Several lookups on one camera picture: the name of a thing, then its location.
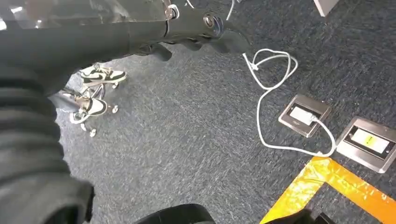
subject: black and white sneaker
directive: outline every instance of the black and white sneaker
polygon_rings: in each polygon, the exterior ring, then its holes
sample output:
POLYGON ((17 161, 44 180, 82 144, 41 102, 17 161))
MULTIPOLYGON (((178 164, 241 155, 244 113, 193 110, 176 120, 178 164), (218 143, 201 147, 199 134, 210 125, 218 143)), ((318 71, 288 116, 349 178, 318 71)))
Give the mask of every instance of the black and white sneaker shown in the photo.
POLYGON ((104 67, 95 68, 94 66, 80 70, 80 76, 83 78, 83 84, 88 87, 118 83, 127 78, 123 71, 111 70, 104 67))
POLYGON ((77 100, 81 109, 90 116, 99 116, 107 111, 107 103, 104 100, 96 98, 83 98, 77 100))

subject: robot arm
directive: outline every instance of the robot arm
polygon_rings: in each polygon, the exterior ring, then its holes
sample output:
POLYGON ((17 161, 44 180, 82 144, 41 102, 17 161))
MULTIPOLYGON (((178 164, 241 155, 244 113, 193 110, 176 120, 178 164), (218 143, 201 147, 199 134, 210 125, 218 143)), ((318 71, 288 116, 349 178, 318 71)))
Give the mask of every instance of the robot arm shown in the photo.
POLYGON ((169 60, 171 53, 161 42, 192 50, 207 43, 223 53, 249 50, 246 38, 210 11, 158 0, 147 15, 141 9, 148 1, 136 2, 0 3, 1 223, 91 219, 93 186, 70 175, 56 110, 46 98, 63 88, 72 73, 132 54, 169 60))

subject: gray pants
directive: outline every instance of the gray pants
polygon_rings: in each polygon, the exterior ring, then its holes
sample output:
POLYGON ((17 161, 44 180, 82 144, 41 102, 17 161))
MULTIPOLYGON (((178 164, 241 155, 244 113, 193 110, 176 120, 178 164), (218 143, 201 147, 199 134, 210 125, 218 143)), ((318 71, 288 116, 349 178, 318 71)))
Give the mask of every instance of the gray pants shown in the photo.
POLYGON ((48 99, 52 101, 56 108, 68 113, 78 112, 80 109, 80 105, 75 101, 75 97, 65 96, 63 91, 48 97, 48 99))

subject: white cable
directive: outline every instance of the white cable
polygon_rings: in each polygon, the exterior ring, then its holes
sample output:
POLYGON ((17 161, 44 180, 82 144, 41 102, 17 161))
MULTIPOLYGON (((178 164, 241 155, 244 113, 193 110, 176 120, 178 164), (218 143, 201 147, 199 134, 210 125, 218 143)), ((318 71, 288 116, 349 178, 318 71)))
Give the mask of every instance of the white cable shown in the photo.
POLYGON ((191 8, 194 8, 194 6, 192 6, 190 0, 186 0, 186 1, 187 1, 187 4, 189 4, 191 6, 191 8))
POLYGON ((322 154, 321 152, 319 152, 319 153, 313 153, 313 152, 306 151, 306 150, 303 150, 303 149, 300 149, 300 148, 295 148, 295 147, 275 146, 275 145, 270 145, 270 144, 268 144, 267 142, 265 142, 265 140, 264 140, 264 138, 263 138, 263 136, 262 136, 261 127, 260 127, 260 106, 261 106, 261 101, 262 101, 262 99, 263 99, 265 96, 267 96, 271 91, 273 91, 274 89, 276 89, 276 88, 278 88, 279 86, 281 86, 281 85, 284 83, 284 81, 286 81, 286 79, 288 79, 288 78, 297 70, 298 62, 297 62, 297 60, 296 60, 294 57, 290 56, 290 54, 287 53, 287 52, 284 52, 284 51, 276 51, 276 50, 271 50, 271 49, 261 49, 261 50, 257 51, 256 54, 255 54, 255 56, 253 57, 253 61, 252 61, 252 62, 250 62, 250 61, 248 60, 248 57, 246 56, 246 53, 243 53, 242 55, 243 55, 243 57, 245 58, 245 61, 246 61, 246 63, 247 63, 247 66, 249 67, 250 72, 252 73, 253 78, 256 80, 256 82, 258 83, 258 85, 259 85, 262 89, 266 90, 266 92, 265 92, 264 94, 262 94, 262 96, 260 97, 260 99, 259 99, 259 101, 258 101, 258 103, 257 103, 257 111, 256 111, 257 131, 258 131, 258 133, 259 133, 259 137, 260 137, 260 140, 261 140, 262 144, 263 144, 264 146, 268 147, 268 148, 284 149, 284 150, 293 150, 293 151, 298 151, 298 152, 301 152, 301 153, 309 154, 309 155, 312 155, 312 156, 329 157, 330 155, 332 155, 332 154, 334 153, 335 149, 336 149, 336 143, 335 143, 334 136, 333 136, 333 134, 330 132, 330 130, 326 127, 326 125, 324 125, 323 122, 321 122, 321 121, 320 121, 318 118, 316 118, 316 117, 313 117, 313 118, 312 118, 312 121, 313 121, 313 122, 317 122, 320 126, 322 126, 322 128, 323 128, 323 129, 326 131, 326 133, 329 135, 330 140, 331 140, 331 142, 332 142, 332 147, 331 147, 330 151, 329 151, 328 153, 326 153, 326 154, 322 154), (269 52, 272 52, 272 53, 277 54, 277 55, 267 57, 267 58, 261 60, 260 62, 255 63, 255 60, 256 60, 256 58, 257 58, 257 55, 258 55, 260 52, 263 52, 263 51, 269 51, 269 52), (274 86, 271 86, 271 87, 266 87, 266 86, 264 86, 264 85, 258 80, 258 78, 257 78, 257 76, 256 76, 256 74, 255 74, 254 71, 255 71, 255 70, 258 70, 258 65, 260 65, 260 64, 262 64, 262 63, 264 63, 264 62, 266 62, 266 61, 272 60, 272 59, 274 59, 274 58, 280 58, 280 57, 286 57, 286 58, 288 59, 288 66, 287 66, 287 70, 286 70, 286 73, 285 73, 283 79, 282 79, 279 83, 277 83, 276 85, 274 85, 274 86), (294 63, 295 63, 294 68, 293 68, 292 71, 290 71, 290 68, 291 68, 291 60, 293 60, 294 63))
POLYGON ((228 12, 226 20, 230 19, 231 13, 233 13, 233 10, 234 10, 234 6, 235 6, 235 0, 233 0, 233 2, 231 3, 231 8, 230 8, 230 11, 228 12))
MULTIPOLYGON (((186 0, 186 1, 187 1, 187 4, 188 4, 191 8, 194 8, 194 6, 191 4, 190 0, 186 0)), ((233 10, 234 10, 234 6, 235 6, 235 0, 232 0, 231 8, 230 8, 230 11, 228 12, 228 15, 227 15, 226 20, 229 20, 229 19, 230 19, 231 13, 232 13, 233 10)))

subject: black ribbed tube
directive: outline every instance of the black ribbed tube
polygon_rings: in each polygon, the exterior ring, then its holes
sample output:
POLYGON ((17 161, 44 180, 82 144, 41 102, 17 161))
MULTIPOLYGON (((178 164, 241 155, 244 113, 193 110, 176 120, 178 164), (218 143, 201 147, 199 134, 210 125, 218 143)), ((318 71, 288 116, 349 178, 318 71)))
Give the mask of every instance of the black ribbed tube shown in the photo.
POLYGON ((57 113, 38 76, 5 66, 0 72, 0 222, 89 220, 93 186, 70 176, 57 113))

